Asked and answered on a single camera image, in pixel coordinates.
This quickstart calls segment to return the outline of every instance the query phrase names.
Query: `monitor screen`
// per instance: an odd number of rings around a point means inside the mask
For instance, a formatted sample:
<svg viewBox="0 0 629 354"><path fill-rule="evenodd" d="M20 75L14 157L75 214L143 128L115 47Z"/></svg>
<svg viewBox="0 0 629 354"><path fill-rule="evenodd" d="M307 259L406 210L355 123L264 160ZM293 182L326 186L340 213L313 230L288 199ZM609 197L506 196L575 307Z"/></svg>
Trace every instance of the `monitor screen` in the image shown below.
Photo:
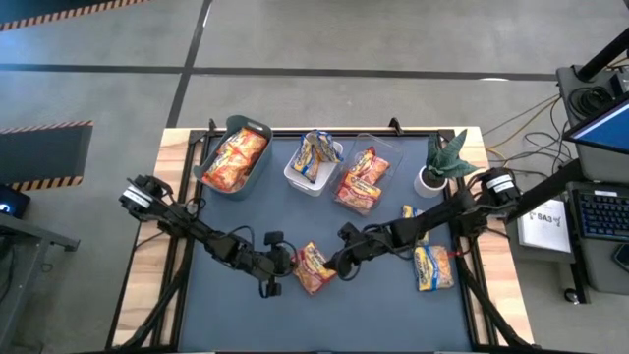
<svg viewBox="0 0 629 354"><path fill-rule="evenodd" d="M629 153L629 99L577 125L564 139L577 144Z"/></svg>

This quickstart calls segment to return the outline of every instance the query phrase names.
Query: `gray carpet floor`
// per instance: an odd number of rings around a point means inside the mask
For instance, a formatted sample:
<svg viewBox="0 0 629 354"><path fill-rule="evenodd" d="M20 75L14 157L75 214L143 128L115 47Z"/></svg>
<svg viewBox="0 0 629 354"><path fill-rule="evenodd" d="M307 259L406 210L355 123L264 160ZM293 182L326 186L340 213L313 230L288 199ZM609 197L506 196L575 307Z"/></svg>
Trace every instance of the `gray carpet floor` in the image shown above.
<svg viewBox="0 0 629 354"><path fill-rule="evenodd" d="M153 0L0 32L0 64L183 66L202 0ZM552 74L584 63L629 24L621 0L215 0L199 67L372 69ZM180 76L0 72L0 128L94 120L86 176L76 188L29 193L29 220L82 240L49 255L18 342L45 353L101 349L137 223L117 199L126 177L150 173ZM191 77L178 127L231 114L270 126L480 126L487 130L556 94L539 81L257 76ZM561 105L555 119L565 121ZM491 145L525 120L485 137ZM552 132L547 113L527 130ZM533 146L518 136L507 156ZM534 156L512 167L550 172ZM520 176L528 189L537 176ZM626 353L629 298L562 298L557 265L516 260L536 342L552 349Z"/></svg>

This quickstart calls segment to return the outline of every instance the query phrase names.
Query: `computer monitor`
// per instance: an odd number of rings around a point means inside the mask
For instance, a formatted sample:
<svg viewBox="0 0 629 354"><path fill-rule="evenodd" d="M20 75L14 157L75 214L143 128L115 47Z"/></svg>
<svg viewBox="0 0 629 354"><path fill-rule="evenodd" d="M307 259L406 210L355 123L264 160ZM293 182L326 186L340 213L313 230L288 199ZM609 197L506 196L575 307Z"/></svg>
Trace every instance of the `computer monitor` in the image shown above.
<svg viewBox="0 0 629 354"><path fill-rule="evenodd" d="M572 127L563 140L629 154L629 93Z"/></svg>

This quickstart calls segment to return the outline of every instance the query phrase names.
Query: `yellow and black hazard tape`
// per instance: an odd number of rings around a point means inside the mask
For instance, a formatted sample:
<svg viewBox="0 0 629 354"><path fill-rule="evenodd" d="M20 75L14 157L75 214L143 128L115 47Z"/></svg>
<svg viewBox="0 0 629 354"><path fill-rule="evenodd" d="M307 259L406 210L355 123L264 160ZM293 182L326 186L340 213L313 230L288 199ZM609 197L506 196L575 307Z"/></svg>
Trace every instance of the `yellow and black hazard tape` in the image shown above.
<svg viewBox="0 0 629 354"><path fill-rule="evenodd" d="M65 128L73 128L73 127L86 127L86 126L93 126L93 125L94 125L93 121L63 122L63 123L53 123L53 124L29 126L29 127L4 128L4 129L0 129L0 134L25 133L25 132L34 132L38 130L65 129Z"/></svg>
<svg viewBox="0 0 629 354"><path fill-rule="evenodd" d="M78 186L81 184L81 182L83 182L83 176L67 176L67 177L46 178L44 180L16 182L16 183L12 183L10 186L12 189L16 191L25 192L25 191L40 190L40 189Z"/></svg>
<svg viewBox="0 0 629 354"><path fill-rule="evenodd" d="M3 30L16 30L25 28L33 25L41 25L53 21L59 21L64 19L71 19L73 17L94 14L97 12L111 10L123 6L129 6L134 4L141 4L144 2L148 2L150 0L113 0L108 2L103 2L100 4L94 4L91 6L85 6L78 9L66 10L61 12L56 12L47 15L40 15L37 17L31 17L28 19L22 19L19 21L13 21L9 23L0 24L0 31Z"/></svg>

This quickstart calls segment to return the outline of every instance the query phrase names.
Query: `white plant pot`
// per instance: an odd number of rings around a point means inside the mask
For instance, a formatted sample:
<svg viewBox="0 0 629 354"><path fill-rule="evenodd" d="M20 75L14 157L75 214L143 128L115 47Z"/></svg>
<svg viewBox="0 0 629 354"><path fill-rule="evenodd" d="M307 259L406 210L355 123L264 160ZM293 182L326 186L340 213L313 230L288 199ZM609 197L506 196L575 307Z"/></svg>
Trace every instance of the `white plant pot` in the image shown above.
<svg viewBox="0 0 629 354"><path fill-rule="evenodd" d="M418 173L417 176L415 176L415 182L413 182L413 187L415 188L415 192L417 192L417 194L419 194L420 196L424 198L436 197L445 188L445 185L448 183L448 179L446 178L443 181L443 185L441 185L440 187L435 188L435 187L428 186L426 183L424 183L424 180L422 179L422 173L424 173L425 169L426 169L425 166L422 167L422 169L420 170L420 173Z"/></svg>

